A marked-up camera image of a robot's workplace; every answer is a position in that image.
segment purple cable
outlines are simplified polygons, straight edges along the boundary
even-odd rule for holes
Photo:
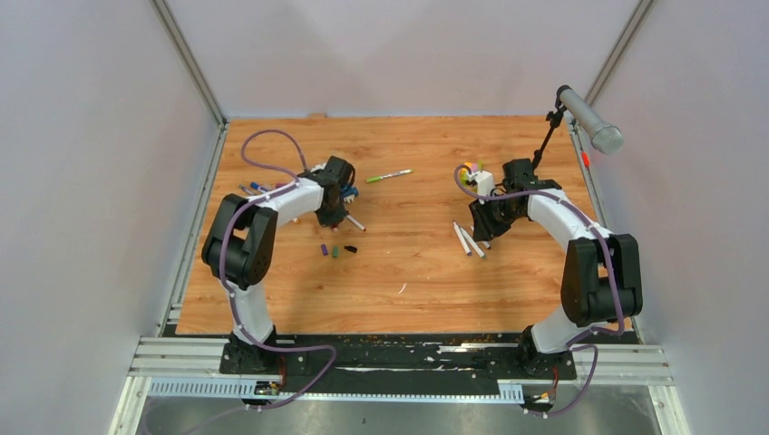
[[[261,130],[257,131],[256,133],[248,136],[246,140],[243,142],[243,145],[240,147],[240,157],[245,160],[248,164],[256,166],[257,168],[262,169],[270,169],[270,170],[277,170],[279,172],[283,172],[285,174],[288,174],[291,176],[292,179],[294,179],[292,182],[286,184],[285,186],[282,186],[281,188],[277,188],[269,193],[266,193],[264,195],[260,195],[256,198],[251,199],[249,202],[244,204],[241,208],[239,208],[237,211],[235,211],[235,214],[232,215],[232,218],[229,220],[229,223],[227,224],[227,228],[224,231],[224,234],[227,235],[223,238],[221,242],[221,250],[220,252],[227,252],[227,246],[229,245],[229,237],[232,235],[233,229],[235,228],[235,222],[240,218],[240,216],[250,207],[255,206],[261,202],[264,202],[265,200],[268,200],[269,198],[277,198],[281,195],[285,195],[286,193],[290,192],[291,190],[298,188],[298,181],[299,177],[297,174],[292,172],[290,169],[282,168],[279,166],[272,166],[267,165],[264,163],[259,163],[257,161],[254,161],[252,159],[249,159],[246,157],[246,147],[248,144],[254,140],[257,136],[260,136],[265,133],[277,133],[282,134],[283,136],[286,136],[291,140],[291,142],[294,143],[294,146],[297,147],[297,151],[299,153],[299,158],[302,160],[302,167],[304,170],[307,169],[307,162],[305,161],[305,155],[302,152],[301,147],[297,143],[297,141],[288,133],[282,130]],[[232,310],[232,317],[235,319],[235,325],[238,327],[238,329],[243,333],[243,335],[246,336],[246,338],[257,347],[264,349],[268,352],[276,352],[276,353],[304,353],[304,352],[313,352],[313,351],[329,351],[331,352],[331,358],[328,360],[326,365],[321,369],[321,371],[316,375],[315,378],[312,379],[312,381],[308,382],[307,385],[300,388],[299,391],[295,392],[288,398],[284,399],[283,401],[279,401],[276,403],[270,403],[268,405],[261,405],[257,406],[257,411],[261,412],[262,410],[273,410],[275,408],[280,408],[281,406],[286,406],[292,401],[295,401],[299,396],[307,392],[310,388],[312,388],[313,385],[316,384],[318,380],[320,380],[321,377],[323,377],[326,372],[328,372],[328,369],[331,368],[331,365],[334,364],[334,361],[336,361],[336,348],[330,344],[320,344],[317,346],[305,346],[305,347],[274,347],[270,346],[268,344],[260,343],[259,340],[257,340],[251,333],[246,330],[246,328],[243,327],[243,323],[240,321],[240,314],[238,313],[238,308],[235,306],[235,290],[229,285],[227,282],[227,276],[226,276],[226,270],[225,270],[225,256],[221,256],[219,259],[219,280],[221,281],[221,284],[224,286],[224,288],[228,292],[229,296],[229,308]],[[200,428],[211,424],[213,421],[216,421],[222,417],[226,417],[232,413],[235,413],[237,411],[248,411],[253,407],[246,406],[245,408],[242,406],[238,406],[237,408],[231,408],[229,410],[223,411],[217,415],[214,415],[213,417],[209,418],[208,420],[203,421],[202,423],[199,423],[195,425],[194,427],[185,430],[181,435],[188,435],[196,430],[199,430]]]
[[[541,190],[523,190],[521,192],[506,193],[504,195],[499,195],[499,196],[496,196],[496,197],[487,197],[487,196],[484,196],[484,195],[479,195],[479,194],[473,192],[472,190],[467,189],[462,184],[462,181],[460,180],[460,176],[459,176],[460,170],[462,170],[462,169],[467,169],[468,173],[472,173],[472,169],[470,169],[467,165],[460,165],[460,166],[456,167],[456,169],[454,170],[454,182],[456,182],[457,186],[459,186],[459,189],[462,192],[470,195],[471,197],[477,198],[477,199],[482,199],[484,201],[499,201],[499,200],[503,200],[503,199],[525,197],[525,196],[528,196],[528,195],[541,195],[543,197],[550,198],[550,199],[553,199],[555,201],[559,201],[560,200],[559,197],[557,197],[557,196],[555,196],[555,195],[553,195],[553,194],[551,194],[549,192],[543,192]],[[591,225],[590,219],[587,216],[585,216],[585,214],[582,213],[582,210],[577,208],[577,206],[575,206],[574,204],[571,204],[568,201],[561,201],[560,204],[562,206],[566,207],[577,218],[579,218],[579,220],[581,220],[582,223],[585,224],[586,227],[589,227]],[[606,266],[606,270],[607,270],[607,273],[608,273],[608,286],[611,288],[611,296],[612,296],[612,299],[614,300],[614,311],[615,311],[615,315],[617,316],[618,329],[617,330],[612,330],[612,329],[603,328],[603,327],[599,327],[599,326],[595,326],[595,327],[589,328],[589,329],[583,331],[582,333],[577,334],[576,337],[574,337],[571,340],[569,340],[566,343],[566,346],[567,346],[568,349],[571,349],[571,346],[574,345],[574,343],[578,342],[579,340],[587,337],[588,335],[590,335],[590,334],[592,334],[594,332],[595,333],[604,333],[604,334],[609,334],[609,335],[622,335],[625,332],[625,316],[622,314],[622,304],[619,302],[619,291],[617,289],[617,280],[614,277],[614,266],[611,263],[611,253],[608,251],[608,245],[606,244],[606,240],[603,239],[603,236],[600,234],[600,232],[597,229],[595,229],[594,227],[590,228],[590,232],[593,233],[593,235],[596,237],[596,239],[598,240],[598,242],[599,242],[599,244],[601,246],[601,251],[603,251],[604,265]],[[590,386],[590,382],[593,380],[593,374],[595,373],[596,366],[598,365],[598,362],[599,362],[599,348],[595,344],[584,344],[584,345],[581,345],[579,347],[575,347],[575,348],[573,348],[571,350],[573,352],[578,352],[578,351],[582,351],[582,350],[585,350],[585,349],[593,349],[593,352],[594,352],[595,356],[593,357],[593,364],[590,367],[590,373],[588,373],[588,378],[585,380],[585,384],[582,386],[582,389],[577,394],[577,397],[575,397],[574,400],[571,401],[570,404],[568,404],[567,406],[565,406],[564,408],[562,408],[562,409],[560,409],[558,411],[544,413],[544,412],[536,412],[536,411],[529,411],[529,410],[527,410],[528,412],[531,412],[532,414],[538,415],[538,416],[541,416],[541,417],[544,417],[545,415],[550,416],[550,417],[558,417],[560,415],[565,414],[566,412],[571,411],[575,406],[577,406],[579,401],[582,400],[582,397],[588,391],[588,387]]]

